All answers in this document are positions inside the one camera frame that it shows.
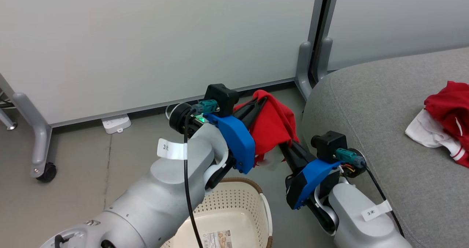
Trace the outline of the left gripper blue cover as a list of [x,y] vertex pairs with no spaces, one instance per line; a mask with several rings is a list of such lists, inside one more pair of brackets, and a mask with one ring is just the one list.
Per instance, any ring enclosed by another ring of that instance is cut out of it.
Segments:
[[207,168],[205,175],[228,166],[229,151],[235,159],[234,166],[248,174],[254,166],[255,142],[248,130],[255,123],[268,98],[253,98],[234,111],[234,116],[218,117],[204,114],[207,126],[203,126],[203,138],[209,141],[215,153],[215,165]]

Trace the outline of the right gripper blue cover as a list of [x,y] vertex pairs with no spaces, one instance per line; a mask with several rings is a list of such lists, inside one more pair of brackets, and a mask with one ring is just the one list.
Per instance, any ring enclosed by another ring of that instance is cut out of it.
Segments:
[[315,188],[329,175],[330,171],[340,166],[341,162],[329,163],[317,159],[300,143],[280,144],[279,148],[292,172],[300,172],[286,179],[286,200],[292,210],[301,208],[315,191]]

